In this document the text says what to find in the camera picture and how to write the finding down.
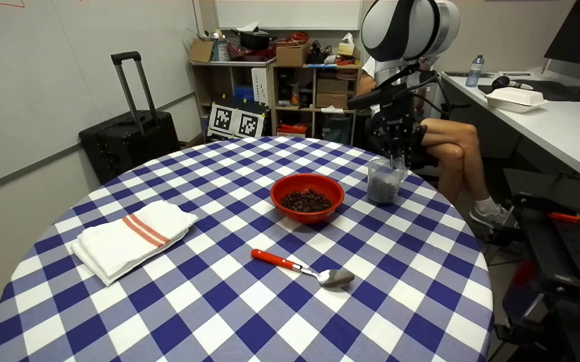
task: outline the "food in bowl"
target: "food in bowl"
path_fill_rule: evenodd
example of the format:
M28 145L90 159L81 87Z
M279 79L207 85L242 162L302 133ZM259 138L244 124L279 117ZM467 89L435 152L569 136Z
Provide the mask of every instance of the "food in bowl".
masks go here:
M330 200L325 200L322 194L316 194L308 189L305 194L288 194L282 200L283 207L294 210L294 212L322 212L331 207Z

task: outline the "folded towel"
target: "folded towel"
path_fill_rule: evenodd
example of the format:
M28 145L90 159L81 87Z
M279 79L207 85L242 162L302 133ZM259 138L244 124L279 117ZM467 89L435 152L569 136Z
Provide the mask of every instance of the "folded towel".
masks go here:
M88 228L70 245L70 251L104 287L179 241L194 224L192 213L167 201L155 201L123 219Z

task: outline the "chair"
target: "chair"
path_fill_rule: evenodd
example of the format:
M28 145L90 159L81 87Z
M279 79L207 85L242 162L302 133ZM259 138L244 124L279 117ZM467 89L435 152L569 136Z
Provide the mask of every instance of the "chair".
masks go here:
M534 313L543 301L543 294L535 287L535 265L531 260L523 261L513 274L505 298L502 313L508 327L495 324L495 337L498 346L492 351L488 361L495 361L505 344L534 346L546 344L546 333L540 323L534 323Z

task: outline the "box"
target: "box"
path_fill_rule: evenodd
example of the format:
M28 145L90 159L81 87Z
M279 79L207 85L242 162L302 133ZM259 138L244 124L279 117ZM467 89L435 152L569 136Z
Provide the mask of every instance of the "box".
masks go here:
M277 138L303 138L308 133L305 125L277 125Z
M323 115L322 139L348 145L350 125L351 125L351 120L348 115Z
M316 92L317 95L346 95L348 82L346 81L319 79L316 82Z
M268 69L251 69L251 89L255 102L270 106Z
M210 61L210 40L196 38L190 43L189 61L190 62L208 62Z
M348 109L348 96L346 95L316 95L316 109Z
M337 81L354 82L354 81L355 81L355 72L357 72L357 70L354 70L354 69L350 69L350 70L337 69L337 70L333 72L333 77L336 77Z
M348 109L348 82L333 79L319 79L316 82L316 109Z
M337 43L336 51L337 51L337 56L354 56L354 45L350 43Z
M276 65L279 67L302 67L305 62L308 45L277 45Z

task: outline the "red stripe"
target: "red stripe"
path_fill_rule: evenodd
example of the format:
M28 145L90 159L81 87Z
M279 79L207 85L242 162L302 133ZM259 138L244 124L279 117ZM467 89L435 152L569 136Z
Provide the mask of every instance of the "red stripe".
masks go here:
M144 241L149 241L155 248L163 248L167 243L167 240L163 235L159 235L155 230L150 230L149 225L144 225L140 219L137 219L135 216L126 216L123 218L123 222L128 225L128 230L132 230L137 235L140 235Z

